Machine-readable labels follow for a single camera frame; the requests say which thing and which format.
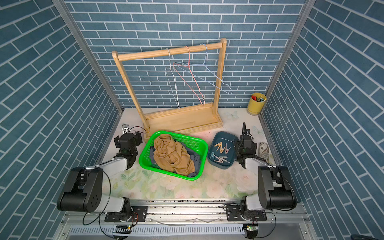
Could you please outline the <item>pink clothespin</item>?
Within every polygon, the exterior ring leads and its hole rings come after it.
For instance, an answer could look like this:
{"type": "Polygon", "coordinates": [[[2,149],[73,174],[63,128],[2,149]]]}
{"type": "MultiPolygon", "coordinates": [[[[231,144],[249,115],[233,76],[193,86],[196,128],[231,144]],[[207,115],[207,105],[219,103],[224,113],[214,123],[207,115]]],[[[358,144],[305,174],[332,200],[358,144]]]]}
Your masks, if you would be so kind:
{"type": "Polygon", "coordinates": [[[225,147],[225,154],[227,154],[229,151],[230,151],[231,148],[227,148],[227,146],[225,147]]]}

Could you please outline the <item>beige clothespin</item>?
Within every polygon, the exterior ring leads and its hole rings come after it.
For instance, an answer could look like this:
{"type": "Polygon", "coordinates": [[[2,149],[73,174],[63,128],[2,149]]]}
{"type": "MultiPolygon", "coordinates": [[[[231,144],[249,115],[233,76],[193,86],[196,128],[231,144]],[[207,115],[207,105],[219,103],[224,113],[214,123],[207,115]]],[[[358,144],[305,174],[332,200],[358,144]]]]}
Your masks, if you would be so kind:
{"type": "Polygon", "coordinates": [[[226,159],[224,159],[225,161],[224,161],[224,163],[222,163],[222,165],[231,165],[232,164],[232,162],[230,162],[230,161],[227,161],[226,159]]]}
{"type": "Polygon", "coordinates": [[[220,153],[223,153],[227,150],[227,146],[224,146],[222,145],[222,143],[220,143],[219,147],[218,147],[218,151],[220,151],[220,153]]]}

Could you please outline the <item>tan clothespin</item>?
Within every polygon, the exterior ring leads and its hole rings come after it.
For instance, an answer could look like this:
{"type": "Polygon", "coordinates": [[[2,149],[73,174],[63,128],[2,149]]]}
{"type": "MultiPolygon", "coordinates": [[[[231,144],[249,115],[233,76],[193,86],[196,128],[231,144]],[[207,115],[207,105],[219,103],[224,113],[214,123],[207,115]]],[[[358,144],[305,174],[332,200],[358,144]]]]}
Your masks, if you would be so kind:
{"type": "Polygon", "coordinates": [[[214,161],[217,162],[217,163],[221,163],[221,164],[222,164],[222,163],[224,163],[224,161],[225,161],[223,158],[218,157],[218,156],[216,156],[216,155],[214,155],[214,157],[215,157],[215,160],[214,160],[214,161]]]}

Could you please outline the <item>tan tank top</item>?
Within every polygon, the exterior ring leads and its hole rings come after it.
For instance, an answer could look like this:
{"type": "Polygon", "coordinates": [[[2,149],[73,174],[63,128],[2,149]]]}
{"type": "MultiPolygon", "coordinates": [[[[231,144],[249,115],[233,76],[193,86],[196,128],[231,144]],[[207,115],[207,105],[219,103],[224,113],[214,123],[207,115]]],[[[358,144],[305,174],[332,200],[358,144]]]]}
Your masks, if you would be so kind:
{"type": "Polygon", "coordinates": [[[195,172],[195,163],[186,148],[171,135],[161,134],[154,140],[154,160],[165,171],[188,176],[195,172]]]}

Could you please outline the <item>pink wire hanger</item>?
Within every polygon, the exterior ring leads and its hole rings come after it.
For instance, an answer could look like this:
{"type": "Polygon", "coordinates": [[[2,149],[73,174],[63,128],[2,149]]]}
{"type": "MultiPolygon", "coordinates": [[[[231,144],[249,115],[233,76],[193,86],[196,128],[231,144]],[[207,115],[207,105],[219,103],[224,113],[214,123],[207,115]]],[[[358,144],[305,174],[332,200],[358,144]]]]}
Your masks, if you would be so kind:
{"type": "Polygon", "coordinates": [[[192,90],[192,92],[195,94],[195,96],[197,96],[199,102],[201,105],[205,105],[206,104],[206,101],[205,101],[205,98],[201,92],[201,88],[193,74],[193,71],[192,71],[192,67],[191,67],[191,51],[190,51],[190,48],[188,46],[185,46],[185,48],[187,49],[188,51],[188,63],[187,65],[185,66],[185,68],[188,69],[188,72],[189,74],[191,75],[191,78],[192,80],[194,81],[197,89],[198,89],[198,93],[193,90],[193,88],[187,83],[187,81],[179,74],[178,70],[176,69],[176,67],[181,67],[182,65],[181,64],[176,64],[176,63],[173,63],[173,67],[174,67],[174,70],[176,70],[176,72],[178,73],[178,75],[181,77],[181,79],[184,81],[185,84],[187,84],[187,86],[192,90]]]}

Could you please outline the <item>dark grey tank top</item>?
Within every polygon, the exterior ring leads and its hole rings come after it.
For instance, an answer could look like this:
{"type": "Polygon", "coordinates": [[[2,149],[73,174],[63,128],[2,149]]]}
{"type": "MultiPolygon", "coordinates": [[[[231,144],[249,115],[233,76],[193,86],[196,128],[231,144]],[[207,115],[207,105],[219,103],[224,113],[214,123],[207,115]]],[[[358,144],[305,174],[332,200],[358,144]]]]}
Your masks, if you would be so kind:
{"type": "MultiPolygon", "coordinates": [[[[186,176],[188,178],[195,177],[200,172],[201,162],[202,162],[201,157],[199,154],[197,154],[196,152],[188,148],[184,143],[182,143],[182,146],[186,149],[187,153],[190,155],[191,160],[193,161],[194,167],[195,167],[195,170],[192,173],[187,174],[186,176]]],[[[152,166],[153,168],[165,170],[164,168],[160,167],[155,161],[155,150],[156,149],[154,148],[154,146],[150,147],[150,159],[151,159],[152,166]]]]}

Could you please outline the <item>light blue wire hanger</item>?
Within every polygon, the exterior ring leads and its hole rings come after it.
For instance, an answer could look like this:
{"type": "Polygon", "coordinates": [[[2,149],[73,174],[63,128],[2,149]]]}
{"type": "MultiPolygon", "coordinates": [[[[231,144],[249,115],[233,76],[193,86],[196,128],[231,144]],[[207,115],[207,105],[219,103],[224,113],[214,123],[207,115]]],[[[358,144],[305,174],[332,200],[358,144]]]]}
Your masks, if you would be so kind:
{"type": "Polygon", "coordinates": [[[189,68],[190,66],[192,66],[192,67],[204,67],[206,72],[209,72],[210,74],[212,74],[217,80],[219,80],[221,82],[221,84],[223,84],[225,87],[228,88],[228,90],[224,90],[222,87],[216,87],[216,89],[224,91],[226,94],[232,95],[233,94],[233,89],[230,87],[230,85],[224,83],[222,77],[218,76],[219,71],[216,71],[216,73],[215,73],[212,70],[210,70],[210,68],[207,66],[206,61],[208,59],[208,51],[209,51],[208,50],[208,46],[206,44],[201,44],[201,45],[203,45],[205,47],[205,49],[206,49],[205,58],[204,58],[204,61],[203,61],[202,64],[191,64],[190,60],[189,60],[188,63],[175,62],[176,66],[179,67],[179,68],[181,68],[181,67],[189,68]]]}

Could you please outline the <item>white wire hanger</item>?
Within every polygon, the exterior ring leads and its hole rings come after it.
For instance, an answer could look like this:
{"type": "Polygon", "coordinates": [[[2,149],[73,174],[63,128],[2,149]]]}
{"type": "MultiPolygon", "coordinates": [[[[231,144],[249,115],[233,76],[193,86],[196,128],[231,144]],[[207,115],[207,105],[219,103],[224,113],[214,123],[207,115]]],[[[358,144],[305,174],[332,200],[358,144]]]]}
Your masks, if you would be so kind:
{"type": "Polygon", "coordinates": [[[176,84],[176,77],[173,73],[173,67],[172,67],[172,59],[171,59],[171,53],[168,48],[166,48],[169,56],[169,66],[165,67],[165,73],[166,77],[168,79],[168,83],[171,87],[172,95],[174,97],[175,103],[177,105],[177,108],[180,109],[180,102],[179,102],[179,96],[178,96],[178,89],[176,84]]]}

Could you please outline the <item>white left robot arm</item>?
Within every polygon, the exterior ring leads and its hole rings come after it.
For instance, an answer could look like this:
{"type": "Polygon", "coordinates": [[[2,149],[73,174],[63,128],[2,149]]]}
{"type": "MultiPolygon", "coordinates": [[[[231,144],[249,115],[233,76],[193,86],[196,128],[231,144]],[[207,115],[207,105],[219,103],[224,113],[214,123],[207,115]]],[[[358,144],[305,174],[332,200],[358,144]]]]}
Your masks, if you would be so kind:
{"type": "Polygon", "coordinates": [[[112,183],[111,177],[128,170],[136,161],[139,146],[143,140],[141,133],[127,132],[114,138],[119,152],[111,160],[91,167],[76,167],[70,170],[57,208],[72,212],[107,212],[125,216],[132,214],[127,198],[113,197],[112,191],[103,194],[103,183],[112,183]]]}

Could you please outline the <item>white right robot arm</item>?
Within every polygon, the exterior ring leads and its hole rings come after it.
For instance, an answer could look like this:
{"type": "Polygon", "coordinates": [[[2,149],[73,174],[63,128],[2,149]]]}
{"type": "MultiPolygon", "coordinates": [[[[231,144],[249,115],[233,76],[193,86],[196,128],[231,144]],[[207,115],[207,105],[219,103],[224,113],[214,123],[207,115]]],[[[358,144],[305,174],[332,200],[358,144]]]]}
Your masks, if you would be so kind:
{"type": "Polygon", "coordinates": [[[235,143],[235,150],[236,161],[258,177],[258,192],[241,200],[242,213],[251,214],[263,210],[290,211],[296,208],[298,200],[288,168],[274,166],[256,155],[257,144],[246,123],[242,125],[242,134],[235,143]]]}

